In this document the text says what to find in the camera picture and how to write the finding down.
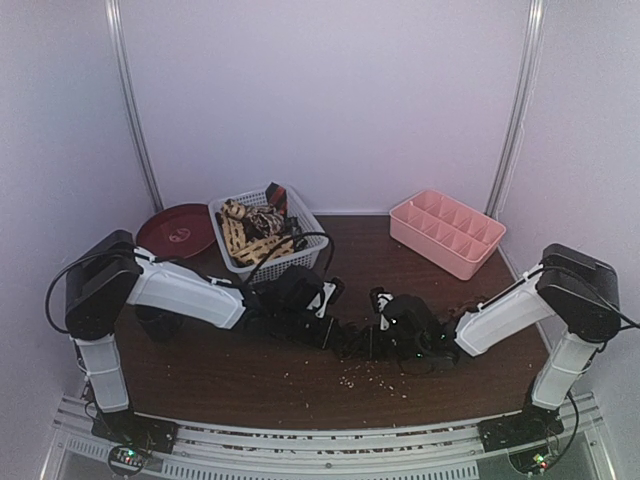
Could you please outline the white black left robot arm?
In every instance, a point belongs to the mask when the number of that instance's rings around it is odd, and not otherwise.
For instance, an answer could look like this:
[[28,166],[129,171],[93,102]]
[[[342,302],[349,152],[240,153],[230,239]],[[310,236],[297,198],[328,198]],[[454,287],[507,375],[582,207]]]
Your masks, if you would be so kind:
[[54,276],[44,297],[47,319],[59,282],[65,284],[65,324],[54,329],[72,339],[97,408],[106,413],[104,425],[123,444],[137,442],[144,433],[142,419],[129,410],[115,339],[124,306],[231,330],[251,315],[292,313],[321,320],[344,290],[341,280],[325,280],[302,265],[291,265],[276,279],[262,282],[206,276],[135,245],[125,230],[112,232]]

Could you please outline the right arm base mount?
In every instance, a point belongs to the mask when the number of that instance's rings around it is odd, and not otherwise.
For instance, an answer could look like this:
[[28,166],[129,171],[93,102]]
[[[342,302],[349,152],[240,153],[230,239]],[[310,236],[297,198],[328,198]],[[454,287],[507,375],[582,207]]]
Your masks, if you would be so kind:
[[477,428],[485,452],[507,450],[511,466],[531,476],[551,466],[564,432],[558,409],[545,410],[529,401],[519,413],[483,420]]

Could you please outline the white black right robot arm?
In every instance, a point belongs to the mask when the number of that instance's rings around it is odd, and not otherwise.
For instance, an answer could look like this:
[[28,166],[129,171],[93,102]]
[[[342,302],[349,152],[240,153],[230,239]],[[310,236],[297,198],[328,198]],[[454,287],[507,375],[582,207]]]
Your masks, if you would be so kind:
[[374,334],[400,361],[451,368],[551,317],[564,324],[562,338],[532,382],[530,403],[513,419],[519,440],[535,440],[551,424],[596,352],[621,328],[618,275],[609,264],[565,245],[547,246],[540,262],[493,298],[442,323],[414,295],[370,292],[380,317]]

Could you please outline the dark brown red patterned tie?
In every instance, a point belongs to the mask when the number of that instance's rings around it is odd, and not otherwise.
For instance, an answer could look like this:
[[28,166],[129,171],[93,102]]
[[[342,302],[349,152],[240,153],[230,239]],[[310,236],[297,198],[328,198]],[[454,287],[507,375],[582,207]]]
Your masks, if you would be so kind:
[[[461,348],[455,345],[455,327],[459,323],[461,317],[466,313],[476,313],[478,306],[487,301],[489,298],[485,295],[476,295],[472,299],[459,303],[458,305],[451,307],[447,310],[447,316],[438,318],[438,320],[444,324],[449,333],[453,345],[457,348],[461,355]],[[371,326],[375,326],[378,323],[375,322],[370,325],[363,326],[361,328],[353,323],[347,323],[345,325],[338,324],[338,330],[331,336],[329,346],[330,348],[342,359],[360,358],[369,360],[365,353],[365,330]]]

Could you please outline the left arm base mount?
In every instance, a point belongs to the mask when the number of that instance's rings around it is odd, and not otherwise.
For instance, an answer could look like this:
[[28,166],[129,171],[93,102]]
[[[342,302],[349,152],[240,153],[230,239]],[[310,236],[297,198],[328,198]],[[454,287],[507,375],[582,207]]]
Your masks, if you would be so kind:
[[84,412],[92,421],[91,434],[112,443],[106,462],[115,475],[138,475],[150,465],[154,453],[173,452],[179,429],[173,421],[141,416],[130,408],[104,413],[94,400],[85,404]]

